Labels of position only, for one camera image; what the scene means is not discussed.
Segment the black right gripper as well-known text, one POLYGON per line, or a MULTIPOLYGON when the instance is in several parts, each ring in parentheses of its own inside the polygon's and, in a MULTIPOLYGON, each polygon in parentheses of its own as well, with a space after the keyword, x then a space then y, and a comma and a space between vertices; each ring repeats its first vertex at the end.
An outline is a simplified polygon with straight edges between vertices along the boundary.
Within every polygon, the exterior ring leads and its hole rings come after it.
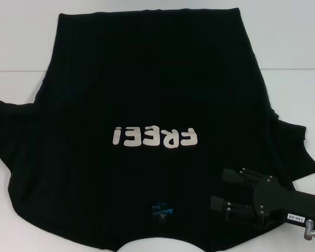
POLYGON ((310 219, 315 223, 315 195, 289 190, 275 177, 262 177, 262 174, 245 168, 239 171, 224 169, 223 182, 254 186, 254 206, 211 196, 212 220, 229 224, 304 224, 310 219))

